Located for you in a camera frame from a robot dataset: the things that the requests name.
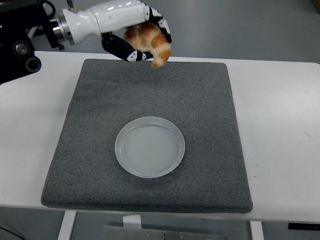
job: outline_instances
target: white robotic arm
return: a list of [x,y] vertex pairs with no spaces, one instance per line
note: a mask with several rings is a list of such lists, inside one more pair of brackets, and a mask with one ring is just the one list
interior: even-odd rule
[[53,22],[60,42],[79,44],[89,35],[112,33],[145,21],[157,24],[167,41],[171,42],[167,21],[155,9],[139,0],[112,0],[90,7],[85,11],[63,9]]

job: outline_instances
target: cable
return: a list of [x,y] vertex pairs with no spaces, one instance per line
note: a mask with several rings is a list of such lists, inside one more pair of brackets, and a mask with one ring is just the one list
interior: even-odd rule
[[52,13],[50,15],[48,15],[48,18],[50,19],[56,14],[55,5],[52,2],[50,2],[49,0],[44,0],[43,2],[48,4],[52,8]]
[[15,234],[14,232],[12,232],[12,231],[10,231],[10,230],[8,230],[8,229],[5,229],[5,228],[3,228],[3,227],[1,227],[1,226],[0,226],[0,229],[5,230],[5,231],[13,234],[13,235],[17,236],[18,238],[20,238],[20,239],[22,239],[22,240],[26,240],[26,239],[24,239],[23,237],[19,236],[18,234]]

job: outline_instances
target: gray floor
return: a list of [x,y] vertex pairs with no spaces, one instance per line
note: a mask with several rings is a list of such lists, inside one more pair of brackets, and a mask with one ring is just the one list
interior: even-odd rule
[[[51,1],[57,10],[67,5],[65,0]],[[80,10],[102,2],[75,0]],[[173,40],[172,56],[320,64],[320,14],[312,0],[144,2],[167,19]],[[45,36],[34,36],[32,42],[38,51],[59,51],[50,47]],[[90,36],[80,45],[64,45],[64,52],[105,53],[98,36]],[[62,216],[60,211],[0,208],[0,227],[28,240],[57,239]],[[264,222],[263,230],[266,240],[320,239],[319,231],[288,230],[287,223]],[[4,234],[0,229],[0,240],[17,239]]]

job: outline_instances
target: white table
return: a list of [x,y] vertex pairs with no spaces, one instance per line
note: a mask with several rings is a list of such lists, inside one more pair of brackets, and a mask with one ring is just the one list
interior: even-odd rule
[[[42,62],[39,72],[0,86],[3,207],[48,209],[40,202],[42,189],[83,61],[117,59],[110,54],[41,51],[36,56]],[[253,201],[247,214],[180,216],[320,223],[320,66],[170,60],[227,65]]]

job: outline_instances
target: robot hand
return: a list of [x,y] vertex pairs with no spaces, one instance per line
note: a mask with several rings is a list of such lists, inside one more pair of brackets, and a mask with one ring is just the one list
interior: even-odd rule
[[145,21],[155,23],[168,43],[172,42],[165,18],[139,0],[107,1],[85,11],[65,8],[52,22],[55,24],[53,31],[59,42],[68,40],[70,44],[79,44],[89,35],[98,35],[102,37],[101,43],[104,50],[123,60],[135,62],[153,56],[150,52],[134,49],[112,32]]

